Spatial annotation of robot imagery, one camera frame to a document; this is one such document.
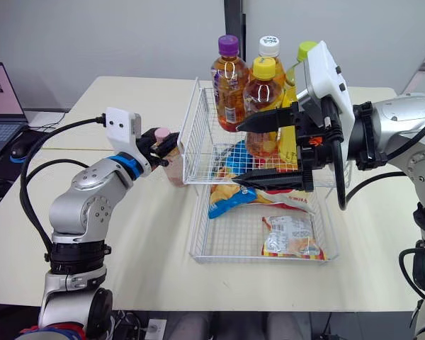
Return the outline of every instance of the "white bottle cap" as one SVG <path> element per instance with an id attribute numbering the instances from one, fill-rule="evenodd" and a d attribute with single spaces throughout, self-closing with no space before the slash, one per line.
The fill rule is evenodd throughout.
<path id="1" fill-rule="evenodd" d="M 277 57 L 280 52 L 280 44 L 277 37 L 267 35 L 261 37 L 259 53 L 262 57 Z"/>

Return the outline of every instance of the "green bottle cap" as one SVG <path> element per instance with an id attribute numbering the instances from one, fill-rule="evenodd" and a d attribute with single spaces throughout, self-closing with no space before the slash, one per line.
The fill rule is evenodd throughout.
<path id="1" fill-rule="evenodd" d="M 312 48 L 318 45 L 318 42 L 315 41 L 303 41 L 299 44 L 299 50 L 297 50 L 297 60 L 299 62 L 303 62 L 307 59 L 307 52 L 309 52 Z"/>

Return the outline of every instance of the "white wire basket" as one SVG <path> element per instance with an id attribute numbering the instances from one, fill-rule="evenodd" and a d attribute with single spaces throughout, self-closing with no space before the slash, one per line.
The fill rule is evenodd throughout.
<path id="1" fill-rule="evenodd" d="M 314 238 L 324 252 L 324 260 L 261 255 L 262 246 L 268 236 L 262 217 L 286 216 L 293 213 L 293 210 L 262 204 L 243 204 L 210 220 L 208 217 L 210 186 L 199 186 L 197 194 L 189 253 L 199 263 L 301 261 L 325 264 L 339 255 L 326 200 L 319 200 L 316 192 L 310 194 L 310 208 L 313 212 Z"/>
<path id="2" fill-rule="evenodd" d="M 183 156 L 183 181 L 186 184 L 226 184 L 233 183 L 230 177 L 221 176 L 221 168 L 235 145 L 244 140 L 246 132 L 227 132 L 217 120 L 214 90 L 201 87 L 196 79 L 186 117 L 178 138 Z M 261 165 L 246 164 L 245 172 L 260 169 Z M 292 171 L 293 168 L 279 158 L 265 159 L 264 168 L 277 168 Z M 351 163 L 344 168 L 345 184 L 351 182 Z M 314 185 L 335 187 L 334 172 L 327 166 L 313 171 Z"/>

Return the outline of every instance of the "person's leg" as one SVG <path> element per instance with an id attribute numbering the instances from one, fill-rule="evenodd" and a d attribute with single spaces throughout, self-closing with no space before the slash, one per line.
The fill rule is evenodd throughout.
<path id="1" fill-rule="evenodd" d="M 175 326 L 168 340 L 208 340 L 209 314 L 207 312 L 188 312 Z"/>
<path id="2" fill-rule="evenodd" d="M 268 340 L 305 340 L 298 321 L 290 312 L 271 312 L 267 323 Z"/>

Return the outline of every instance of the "yellow bottle cap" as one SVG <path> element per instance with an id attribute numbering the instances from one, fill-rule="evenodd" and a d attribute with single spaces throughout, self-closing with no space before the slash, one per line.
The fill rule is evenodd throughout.
<path id="1" fill-rule="evenodd" d="M 316 45 L 318 45 L 318 42 L 315 41 L 303 41 L 299 44 L 299 50 L 297 50 L 297 60 L 299 62 L 303 62 L 307 59 L 307 53 L 314 48 Z"/>
<path id="2" fill-rule="evenodd" d="M 254 77 L 260 80 L 270 80 L 276 76 L 276 61 L 270 57 L 254 59 Z"/>

